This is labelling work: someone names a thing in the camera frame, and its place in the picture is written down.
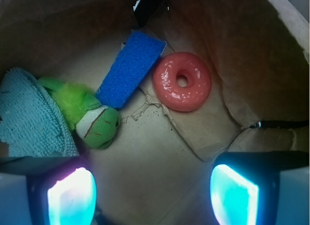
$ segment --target green stuffed frog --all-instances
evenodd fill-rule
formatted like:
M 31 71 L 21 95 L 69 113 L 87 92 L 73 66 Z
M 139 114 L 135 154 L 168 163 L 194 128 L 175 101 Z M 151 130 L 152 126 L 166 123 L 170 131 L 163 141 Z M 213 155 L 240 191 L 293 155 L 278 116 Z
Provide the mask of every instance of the green stuffed frog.
M 101 105 L 94 92 L 85 85 L 63 83 L 52 77 L 42 77 L 39 83 L 55 100 L 73 132 L 92 149 L 107 148 L 120 125 L 119 113 Z

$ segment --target fuzzy fabric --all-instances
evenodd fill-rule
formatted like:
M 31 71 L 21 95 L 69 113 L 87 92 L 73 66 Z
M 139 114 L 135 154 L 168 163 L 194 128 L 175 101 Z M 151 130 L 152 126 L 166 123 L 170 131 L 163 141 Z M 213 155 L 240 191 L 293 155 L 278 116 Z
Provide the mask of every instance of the fuzzy fabric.
M 25 70 L 5 74 L 0 105 L 0 141 L 9 144 L 9 156 L 78 155 L 55 101 Z

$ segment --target crumpled paper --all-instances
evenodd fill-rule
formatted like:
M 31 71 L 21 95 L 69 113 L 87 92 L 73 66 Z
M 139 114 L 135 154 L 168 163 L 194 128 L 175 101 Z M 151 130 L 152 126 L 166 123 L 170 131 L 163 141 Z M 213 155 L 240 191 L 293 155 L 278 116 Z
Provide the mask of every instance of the crumpled paper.
M 210 107 L 212 99 L 202 113 L 193 112 L 196 116 L 192 120 L 164 108 L 196 154 L 202 159 L 217 154 L 221 149 L 213 150 L 210 138 L 215 136 L 225 148 L 230 145 L 224 145 L 231 140 L 230 135 L 236 138 L 230 150 L 268 151 L 277 146 L 282 147 L 278 150 L 309 150 L 305 129 L 294 133 L 290 142 L 280 135 L 286 130 L 247 129 L 262 120 L 309 120 L 309 24 L 301 14 L 287 0 L 270 0 L 277 10 L 268 0 L 171 1 L 167 17 L 154 19 L 149 28 L 172 49 L 196 53 L 217 71 L 223 87 L 218 98 L 223 95 L 223 107 L 239 124 L 233 127 L 227 118 L 226 124 L 221 123 Z M 214 120 L 200 124 L 206 118 Z M 199 131 L 208 130 L 208 126 L 204 137 Z M 296 146 L 293 139 L 303 142 Z M 252 144 L 236 149 L 239 140 Z
M 126 38 L 125 30 L 137 29 L 135 1 L 0 0 L 0 77 L 19 65 L 36 76 L 97 88 L 101 66 L 94 63 L 78 79 L 66 64 L 100 39 L 111 39 L 109 49 Z M 163 106 L 201 159 L 226 150 L 260 120 L 309 120 L 309 24 L 287 0 L 171 0 L 170 11 L 155 14 L 147 27 L 167 41 L 168 51 L 192 52 L 210 68 L 213 87 L 201 109 L 180 113 Z M 160 105 L 147 82 L 141 87 L 146 102 Z M 264 150 L 273 144 L 264 143 Z

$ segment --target led light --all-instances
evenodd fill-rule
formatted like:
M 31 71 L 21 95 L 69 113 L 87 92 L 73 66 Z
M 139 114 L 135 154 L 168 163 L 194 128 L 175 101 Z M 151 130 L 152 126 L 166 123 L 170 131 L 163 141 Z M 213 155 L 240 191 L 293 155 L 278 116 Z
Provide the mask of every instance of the led light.
M 217 165 L 211 174 L 211 203 L 223 225 L 256 224 L 259 187 L 227 165 Z
M 50 225 L 89 225 L 97 199 L 92 173 L 78 168 L 47 191 Z

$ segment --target glossy pink ring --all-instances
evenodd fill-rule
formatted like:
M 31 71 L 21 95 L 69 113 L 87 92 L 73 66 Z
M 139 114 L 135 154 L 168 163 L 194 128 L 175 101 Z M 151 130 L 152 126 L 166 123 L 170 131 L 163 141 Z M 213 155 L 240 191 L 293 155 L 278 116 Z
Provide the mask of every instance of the glossy pink ring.
M 184 76 L 187 86 L 181 87 L 177 78 Z M 163 104 L 177 111 L 200 108 L 211 91 L 211 75 L 208 67 L 196 55 L 177 52 L 167 55 L 153 74 L 153 85 Z

